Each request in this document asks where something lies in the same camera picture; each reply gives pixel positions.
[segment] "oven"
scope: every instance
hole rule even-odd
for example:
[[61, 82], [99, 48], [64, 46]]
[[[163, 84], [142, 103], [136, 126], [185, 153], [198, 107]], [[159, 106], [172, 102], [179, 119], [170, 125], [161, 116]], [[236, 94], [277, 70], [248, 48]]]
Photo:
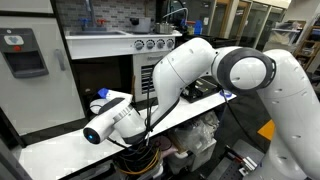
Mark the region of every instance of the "oven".
[[[153, 67], [163, 59], [170, 51], [144, 53], [133, 55], [133, 73], [135, 76], [134, 96], [135, 101], [140, 102], [147, 99], [148, 82], [152, 75]], [[157, 96], [153, 87], [152, 77], [149, 85], [149, 98]]]

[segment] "floor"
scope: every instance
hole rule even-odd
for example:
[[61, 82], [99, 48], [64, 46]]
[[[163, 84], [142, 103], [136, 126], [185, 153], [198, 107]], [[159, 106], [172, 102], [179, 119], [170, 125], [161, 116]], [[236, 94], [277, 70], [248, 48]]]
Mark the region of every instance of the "floor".
[[[257, 131], [271, 118], [257, 93], [238, 96], [236, 99], [230, 101], [230, 106], [248, 134], [264, 151], [266, 151], [270, 142], [257, 134]], [[224, 152], [224, 146], [229, 145], [232, 147], [238, 139], [242, 139], [254, 146], [254, 144], [245, 136], [228, 109], [226, 109], [222, 116], [220, 127], [215, 138], [217, 140], [217, 145], [211, 160], [194, 172], [181, 172], [178, 176], [174, 177], [174, 179], [194, 180], [200, 179], [200, 176], [204, 178], [208, 177], [219, 164], [219, 156]]]

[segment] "white machine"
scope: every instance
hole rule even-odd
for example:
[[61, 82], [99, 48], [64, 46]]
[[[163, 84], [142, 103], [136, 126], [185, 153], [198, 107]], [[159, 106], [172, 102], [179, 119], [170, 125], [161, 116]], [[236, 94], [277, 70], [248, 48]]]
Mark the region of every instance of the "white machine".
[[[261, 53], [241, 47], [212, 49], [203, 39], [188, 41], [154, 68], [159, 106], [152, 113], [152, 127], [174, 109], [182, 89], [202, 74], [211, 74], [235, 94], [258, 91], [275, 122], [276, 133], [266, 156], [244, 179], [320, 178], [320, 105], [305, 72], [289, 52]], [[145, 138], [145, 120], [125, 100], [116, 98], [100, 112], [84, 129], [90, 142], [102, 142], [113, 129], [128, 144]]]

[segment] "kitchen counter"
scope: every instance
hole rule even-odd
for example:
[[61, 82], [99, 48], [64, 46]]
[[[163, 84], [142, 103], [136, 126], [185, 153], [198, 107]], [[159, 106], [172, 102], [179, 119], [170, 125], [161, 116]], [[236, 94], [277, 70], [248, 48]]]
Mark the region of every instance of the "kitchen counter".
[[176, 32], [173, 34], [132, 34], [124, 31], [117, 31], [123, 33], [121, 35], [78, 35], [78, 36], [66, 36], [67, 40], [75, 39], [130, 39], [130, 38], [163, 38], [163, 37], [180, 37], [181, 33]]
[[174, 34], [78, 35], [66, 36], [72, 60], [171, 51]]
[[[235, 97], [235, 95], [232, 95], [228, 99], [231, 100]], [[180, 102], [176, 108], [154, 128], [150, 136], [155, 136], [224, 102], [224, 98], [219, 93], [194, 103], [189, 103], [185, 99], [180, 98]], [[145, 118], [147, 116], [146, 109], [139, 112], [141, 117]], [[110, 137], [121, 144], [125, 144], [116, 131]], [[32, 179], [55, 180], [108, 158], [122, 149], [109, 141], [103, 141], [98, 145], [90, 144], [83, 136], [81, 129], [29, 145], [24, 149], [17, 149], [13, 154]]]

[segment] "yellow object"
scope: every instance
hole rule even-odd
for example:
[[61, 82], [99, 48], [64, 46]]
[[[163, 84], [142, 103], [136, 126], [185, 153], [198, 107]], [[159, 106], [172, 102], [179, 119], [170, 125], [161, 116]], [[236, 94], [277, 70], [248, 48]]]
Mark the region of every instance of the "yellow object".
[[143, 173], [147, 172], [148, 170], [150, 170], [151, 168], [153, 168], [156, 163], [158, 163], [158, 160], [159, 160], [159, 151], [160, 151], [160, 150], [158, 149], [157, 152], [156, 152], [156, 154], [155, 154], [155, 156], [153, 157], [152, 161], [148, 164], [148, 166], [147, 166], [145, 169], [141, 170], [140, 172], [133, 172], [133, 171], [131, 171], [128, 167], [127, 167], [127, 169], [128, 169], [129, 171], [125, 171], [125, 170], [122, 170], [122, 169], [120, 169], [120, 168], [119, 168], [119, 170], [120, 170], [121, 172], [125, 173], [125, 174], [130, 174], [130, 175], [140, 175], [140, 174], [143, 174]]
[[261, 136], [271, 141], [274, 133], [274, 128], [275, 128], [275, 125], [271, 119], [267, 124], [265, 124], [264, 126], [262, 126], [261, 129], [259, 129], [258, 134], [260, 134]]

